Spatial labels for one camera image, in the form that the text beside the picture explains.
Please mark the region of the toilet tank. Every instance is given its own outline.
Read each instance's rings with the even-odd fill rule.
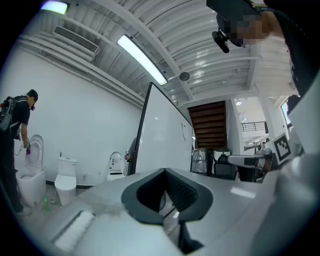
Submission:
[[[59,157],[58,158],[58,175],[76,177],[77,160]]]

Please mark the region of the ceiling light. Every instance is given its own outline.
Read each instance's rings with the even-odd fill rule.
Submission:
[[[65,14],[68,10],[68,4],[65,2],[47,1],[42,5],[41,10]]]
[[[132,57],[134,57],[159,83],[159,85],[163,86],[168,82],[168,80],[165,78],[162,72],[152,62],[152,60],[126,34],[121,36],[117,43],[123,49],[125,49]]]

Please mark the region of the green bottle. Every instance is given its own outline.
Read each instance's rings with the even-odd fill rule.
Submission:
[[[46,212],[48,213],[50,212],[50,208],[49,208],[49,204],[46,196],[44,196],[44,208]]]

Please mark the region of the white partition board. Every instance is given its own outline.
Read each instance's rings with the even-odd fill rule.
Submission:
[[[155,85],[149,90],[141,136],[137,139],[135,173],[159,168],[190,172],[192,125]]]

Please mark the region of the white toilet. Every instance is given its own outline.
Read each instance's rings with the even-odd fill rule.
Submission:
[[[76,197],[76,167],[77,160],[64,157],[58,158],[58,175],[54,186],[62,206],[67,205]]]
[[[122,161],[119,152],[113,152],[109,159],[108,171],[106,175],[107,181],[113,181],[116,179],[124,178],[123,174],[124,162]]]
[[[31,153],[25,156],[25,166],[15,174],[23,201],[36,206],[46,193],[46,175],[43,171],[44,140],[33,135],[29,141]]]

